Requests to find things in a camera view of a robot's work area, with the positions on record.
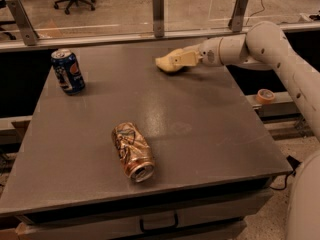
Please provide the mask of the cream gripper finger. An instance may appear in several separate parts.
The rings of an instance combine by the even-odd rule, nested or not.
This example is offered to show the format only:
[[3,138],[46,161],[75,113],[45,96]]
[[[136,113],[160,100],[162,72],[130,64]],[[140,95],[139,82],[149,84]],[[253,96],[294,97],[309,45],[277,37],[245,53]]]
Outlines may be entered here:
[[179,49],[175,49],[173,51],[171,51],[170,53],[166,54],[165,56],[160,57],[159,59],[167,59],[171,56],[175,56],[177,54],[181,54],[184,50],[182,48]]
[[177,72],[184,66],[180,64],[180,54],[167,59],[159,59],[159,68],[164,72]]

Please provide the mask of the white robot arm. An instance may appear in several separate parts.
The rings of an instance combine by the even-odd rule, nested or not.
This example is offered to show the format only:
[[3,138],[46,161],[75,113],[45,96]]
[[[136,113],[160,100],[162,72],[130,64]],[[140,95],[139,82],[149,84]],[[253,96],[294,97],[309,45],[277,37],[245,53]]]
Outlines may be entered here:
[[[274,70],[320,140],[320,73],[300,57],[281,28],[269,21],[247,33],[211,38],[155,60],[165,72],[200,63],[210,67],[260,63]],[[320,150],[302,162],[291,188],[285,240],[320,240]]]

